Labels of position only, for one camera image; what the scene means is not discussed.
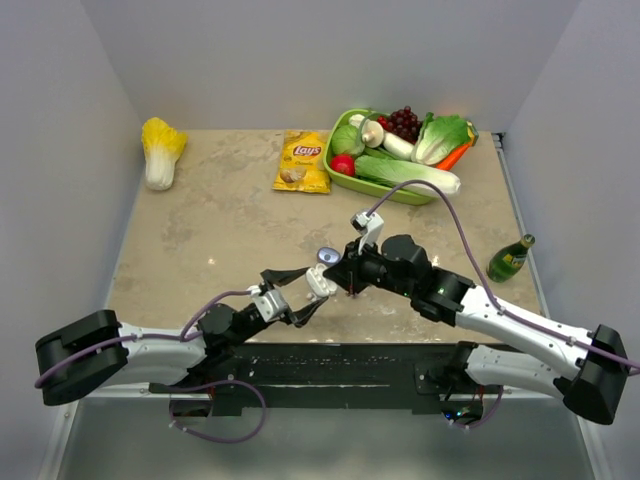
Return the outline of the white earbud charging case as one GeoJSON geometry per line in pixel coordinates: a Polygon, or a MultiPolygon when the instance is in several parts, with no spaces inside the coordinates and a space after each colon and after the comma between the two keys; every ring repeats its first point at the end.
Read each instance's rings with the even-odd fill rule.
{"type": "Polygon", "coordinates": [[[313,299],[328,298],[337,293],[337,284],[324,277],[328,267],[318,263],[307,269],[305,280],[310,288],[310,297],[313,299]]]}

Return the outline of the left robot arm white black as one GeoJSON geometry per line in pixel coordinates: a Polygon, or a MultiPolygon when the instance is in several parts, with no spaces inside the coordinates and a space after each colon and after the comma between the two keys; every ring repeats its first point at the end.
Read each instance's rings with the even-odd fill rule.
{"type": "Polygon", "coordinates": [[[238,296],[249,304],[235,310],[214,297],[180,330],[142,328],[98,310],[40,338],[35,382],[47,406],[72,403],[108,386],[160,384],[196,392],[207,374],[233,355],[235,347],[281,322],[304,326],[337,291],[325,266],[265,270],[262,281],[238,296]]]}

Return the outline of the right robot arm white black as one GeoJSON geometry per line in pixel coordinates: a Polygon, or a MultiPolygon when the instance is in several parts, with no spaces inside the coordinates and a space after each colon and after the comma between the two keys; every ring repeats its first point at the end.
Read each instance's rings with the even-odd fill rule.
{"type": "Polygon", "coordinates": [[[557,398],[593,423],[613,423],[630,375],[618,331],[565,325],[501,302],[472,280],[433,266],[426,250],[406,234],[381,246],[348,243],[324,276],[351,295],[368,287],[401,295],[423,318],[508,346],[506,352],[480,344],[460,348],[445,369],[452,390],[516,387],[557,398]]]}

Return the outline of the blue-grey earbud charging case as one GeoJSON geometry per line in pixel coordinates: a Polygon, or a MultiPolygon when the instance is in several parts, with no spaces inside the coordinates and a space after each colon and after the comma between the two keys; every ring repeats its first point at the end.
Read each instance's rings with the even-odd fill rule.
{"type": "Polygon", "coordinates": [[[317,252],[317,258],[323,264],[334,265],[340,261],[341,254],[331,247],[322,247],[317,252]]]}

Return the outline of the red tomato toy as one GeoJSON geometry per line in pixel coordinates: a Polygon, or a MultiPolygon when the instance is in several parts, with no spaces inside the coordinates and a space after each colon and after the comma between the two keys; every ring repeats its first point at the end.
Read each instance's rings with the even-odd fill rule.
{"type": "Polygon", "coordinates": [[[354,177],[355,176],[355,160],[348,154],[339,154],[332,158],[330,168],[339,174],[354,177]]]}

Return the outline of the long green napa cabbage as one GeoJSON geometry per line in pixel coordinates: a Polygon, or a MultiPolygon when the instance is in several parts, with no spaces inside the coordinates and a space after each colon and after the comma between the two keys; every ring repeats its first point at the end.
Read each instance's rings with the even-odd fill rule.
{"type": "Polygon", "coordinates": [[[355,160],[355,173],[359,178],[387,187],[395,187],[409,180],[426,181],[446,196],[456,196],[461,187],[461,180],[449,171],[404,160],[363,155],[355,160]]]}

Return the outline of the yellow Lays chips bag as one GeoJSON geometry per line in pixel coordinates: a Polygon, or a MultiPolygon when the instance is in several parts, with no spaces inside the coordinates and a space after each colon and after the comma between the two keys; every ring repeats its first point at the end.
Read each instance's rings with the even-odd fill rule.
{"type": "Polygon", "coordinates": [[[272,188],[282,192],[329,194],[330,178],[324,167],[327,131],[286,130],[272,188]]]}

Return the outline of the round green cabbage toy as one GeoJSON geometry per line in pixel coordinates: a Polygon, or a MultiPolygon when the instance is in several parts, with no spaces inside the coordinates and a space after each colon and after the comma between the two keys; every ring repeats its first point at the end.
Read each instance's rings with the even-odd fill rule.
{"type": "Polygon", "coordinates": [[[364,152],[365,145],[358,127],[339,126],[331,135],[330,145],[335,155],[358,157],[364,152]]]}

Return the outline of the white king oyster mushroom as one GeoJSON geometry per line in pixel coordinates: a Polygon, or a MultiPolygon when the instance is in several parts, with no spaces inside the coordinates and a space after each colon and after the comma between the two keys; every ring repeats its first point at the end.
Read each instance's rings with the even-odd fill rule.
{"type": "Polygon", "coordinates": [[[359,127],[361,140],[366,147],[383,148],[401,160],[410,160],[414,145],[393,133],[387,132],[382,125],[374,120],[365,119],[359,127]]]}

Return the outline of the small white mushroom toy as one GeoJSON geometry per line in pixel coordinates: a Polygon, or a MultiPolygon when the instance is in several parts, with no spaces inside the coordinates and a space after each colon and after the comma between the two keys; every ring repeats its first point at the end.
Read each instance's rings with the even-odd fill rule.
{"type": "Polygon", "coordinates": [[[363,121],[366,120],[366,116],[363,114],[354,114],[349,117],[348,123],[356,128],[359,128],[363,121]]]}

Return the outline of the orange carrot toy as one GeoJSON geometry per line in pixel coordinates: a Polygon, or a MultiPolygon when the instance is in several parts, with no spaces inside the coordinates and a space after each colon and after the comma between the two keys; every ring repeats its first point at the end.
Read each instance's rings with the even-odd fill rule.
{"type": "Polygon", "coordinates": [[[436,168],[439,170],[450,171],[471,146],[471,143],[465,143],[457,147],[445,159],[438,163],[436,168]]]}

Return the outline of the green glass bottle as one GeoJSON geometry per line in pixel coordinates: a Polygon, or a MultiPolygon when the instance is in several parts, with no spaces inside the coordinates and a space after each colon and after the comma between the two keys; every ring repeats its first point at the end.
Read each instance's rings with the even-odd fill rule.
{"type": "Polygon", "coordinates": [[[497,283],[513,278],[524,266],[528,252],[535,242],[534,235],[525,234],[517,242],[500,249],[488,263],[487,276],[497,283]]]}

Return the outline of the dark red grapes bunch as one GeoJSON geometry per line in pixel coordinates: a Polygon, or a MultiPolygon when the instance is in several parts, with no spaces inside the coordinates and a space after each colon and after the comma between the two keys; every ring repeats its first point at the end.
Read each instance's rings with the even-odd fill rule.
{"type": "Polygon", "coordinates": [[[405,106],[391,114],[381,114],[377,117],[377,122],[385,131],[412,144],[418,140],[423,125],[410,106],[405,106]]]}

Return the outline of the green leafy lettuce toy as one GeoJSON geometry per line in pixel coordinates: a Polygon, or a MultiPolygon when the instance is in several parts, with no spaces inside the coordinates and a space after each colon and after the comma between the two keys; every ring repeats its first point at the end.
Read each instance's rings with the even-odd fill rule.
{"type": "Polygon", "coordinates": [[[435,166],[469,140],[466,119],[459,115],[435,116],[433,112],[428,112],[414,145],[411,161],[435,166]]]}

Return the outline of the yellow napa cabbage toy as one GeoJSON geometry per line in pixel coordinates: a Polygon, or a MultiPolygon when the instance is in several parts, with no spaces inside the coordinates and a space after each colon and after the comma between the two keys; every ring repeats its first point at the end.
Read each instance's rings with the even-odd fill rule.
{"type": "Polygon", "coordinates": [[[174,181],[178,160],[188,135],[153,117],[142,126],[141,142],[145,157],[145,184],[154,191],[168,190],[174,181]]]}

